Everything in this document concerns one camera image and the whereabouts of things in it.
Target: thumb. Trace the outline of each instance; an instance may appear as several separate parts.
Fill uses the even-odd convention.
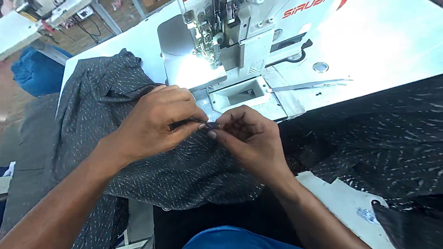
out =
[[[174,141],[177,143],[185,140],[188,138],[192,133],[198,131],[201,128],[204,128],[205,124],[200,122],[188,122],[186,124],[183,124],[177,128],[175,128],[174,132],[172,133],[172,137]]]
[[[240,141],[238,138],[224,130],[211,130],[208,132],[208,136],[210,138],[217,139],[233,155],[237,155],[239,152],[244,151],[248,146],[247,143]]]

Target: blue fabric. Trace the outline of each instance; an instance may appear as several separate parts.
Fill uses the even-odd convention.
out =
[[[61,48],[55,49],[71,58]],[[13,63],[11,71],[19,86],[34,97],[59,93],[62,87],[65,67],[32,47],[23,49],[20,58]]]
[[[204,230],[186,243],[183,249],[301,249],[235,226]]]

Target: fingernail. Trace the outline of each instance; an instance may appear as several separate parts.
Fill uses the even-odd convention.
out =
[[[215,133],[213,131],[208,131],[208,137],[215,139],[217,137],[217,133]]]

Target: forearm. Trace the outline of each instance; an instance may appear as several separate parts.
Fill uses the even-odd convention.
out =
[[[51,190],[0,241],[0,249],[71,248],[114,172],[91,155]]]
[[[272,188],[307,249],[370,249],[295,177]]]

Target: left hand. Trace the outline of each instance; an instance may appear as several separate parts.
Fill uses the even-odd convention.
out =
[[[158,86],[139,100],[116,131],[100,140],[94,152],[118,164],[115,174],[132,162],[172,150],[205,127],[204,123],[190,121],[170,129],[170,124],[190,117],[208,120],[188,89]]]

